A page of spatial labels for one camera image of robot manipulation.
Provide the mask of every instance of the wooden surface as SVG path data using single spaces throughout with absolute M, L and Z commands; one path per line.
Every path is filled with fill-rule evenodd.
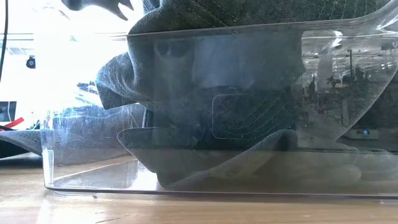
M 41 161 L 0 161 L 0 223 L 398 223 L 398 203 L 100 194 L 44 189 Z

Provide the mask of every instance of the wooden table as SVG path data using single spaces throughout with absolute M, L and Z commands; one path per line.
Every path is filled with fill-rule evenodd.
M 0 160 L 0 192 L 0 223 L 398 223 L 398 203 L 375 200 L 58 195 L 26 156 Z

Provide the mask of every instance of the black cable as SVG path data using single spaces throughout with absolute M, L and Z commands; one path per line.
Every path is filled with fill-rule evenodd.
M 8 35 L 8 0 L 6 2 L 6 20 L 4 23 L 4 37 L 2 38 L 2 47 L 1 47 L 1 57 L 0 57 L 0 82 L 2 75 L 2 67 L 4 65 L 4 56 L 6 55 L 6 44 L 7 44 L 7 35 Z

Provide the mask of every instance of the transparent plastic container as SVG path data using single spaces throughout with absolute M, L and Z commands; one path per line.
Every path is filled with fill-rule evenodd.
M 45 186 L 395 197 L 397 18 L 391 0 L 354 19 L 78 41 L 45 24 Z

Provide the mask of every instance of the clear plastic bin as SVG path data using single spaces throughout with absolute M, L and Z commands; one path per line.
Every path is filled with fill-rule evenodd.
M 394 197 L 397 18 L 391 0 L 354 19 L 78 40 L 45 24 L 45 186 Z

